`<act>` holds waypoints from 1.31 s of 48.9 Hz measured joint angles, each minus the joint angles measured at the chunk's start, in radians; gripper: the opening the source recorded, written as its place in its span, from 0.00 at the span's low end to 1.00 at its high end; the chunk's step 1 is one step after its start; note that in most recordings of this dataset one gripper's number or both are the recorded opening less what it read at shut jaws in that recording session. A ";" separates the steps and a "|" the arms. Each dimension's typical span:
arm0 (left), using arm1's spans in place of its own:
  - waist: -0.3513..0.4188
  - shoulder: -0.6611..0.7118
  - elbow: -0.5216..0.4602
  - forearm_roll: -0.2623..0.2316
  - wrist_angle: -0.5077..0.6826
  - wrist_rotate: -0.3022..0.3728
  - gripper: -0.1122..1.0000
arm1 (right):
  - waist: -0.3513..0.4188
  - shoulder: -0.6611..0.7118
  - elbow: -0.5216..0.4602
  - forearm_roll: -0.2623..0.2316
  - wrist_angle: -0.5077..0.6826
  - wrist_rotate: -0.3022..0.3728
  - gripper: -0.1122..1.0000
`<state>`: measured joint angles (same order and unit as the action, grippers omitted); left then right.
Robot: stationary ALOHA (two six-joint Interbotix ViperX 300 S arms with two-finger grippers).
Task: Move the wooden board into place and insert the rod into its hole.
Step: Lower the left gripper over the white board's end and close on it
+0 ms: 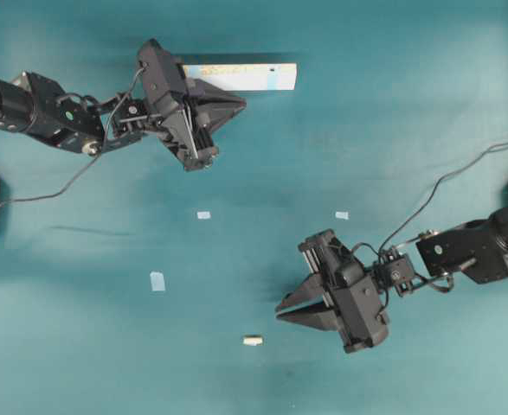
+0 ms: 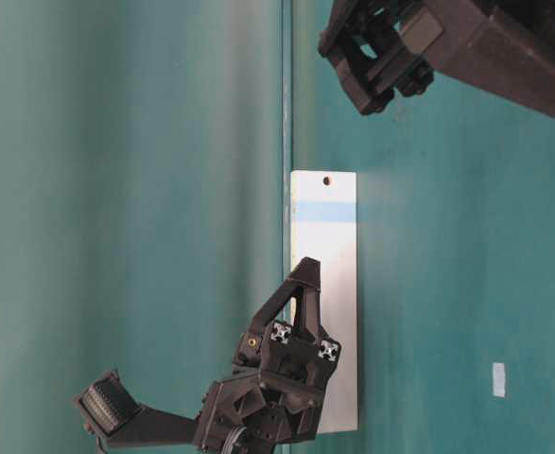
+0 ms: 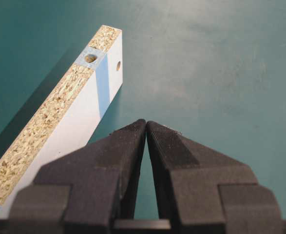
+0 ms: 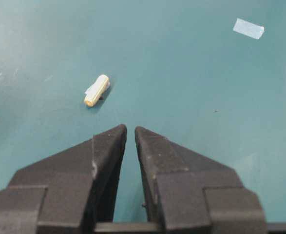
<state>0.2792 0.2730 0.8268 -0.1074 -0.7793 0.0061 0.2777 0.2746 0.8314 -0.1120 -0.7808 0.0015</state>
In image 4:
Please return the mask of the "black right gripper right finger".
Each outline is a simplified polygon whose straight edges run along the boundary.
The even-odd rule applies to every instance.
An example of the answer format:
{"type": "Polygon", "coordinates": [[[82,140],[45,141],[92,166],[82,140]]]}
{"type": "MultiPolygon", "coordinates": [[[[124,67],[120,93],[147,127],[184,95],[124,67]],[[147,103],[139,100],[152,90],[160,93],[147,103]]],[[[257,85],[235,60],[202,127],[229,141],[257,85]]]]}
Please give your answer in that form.
{"type": "Polygon", "coordinates": [[[135,129],[147,219],[167,234],[264,234],[257,195],[236,171],[143,127],[135,129]]]}

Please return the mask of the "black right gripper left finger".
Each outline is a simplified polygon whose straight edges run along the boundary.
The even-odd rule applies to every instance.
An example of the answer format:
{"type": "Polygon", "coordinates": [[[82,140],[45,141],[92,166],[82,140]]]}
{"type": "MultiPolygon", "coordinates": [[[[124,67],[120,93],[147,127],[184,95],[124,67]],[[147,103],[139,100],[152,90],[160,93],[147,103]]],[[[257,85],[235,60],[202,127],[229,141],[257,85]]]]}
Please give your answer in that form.
{"type": "Polygon", "coordinates": [[[0,190],[0,234],[87,234],[112,222],[126,139],[120,124],[17,170],[0,190]]]}

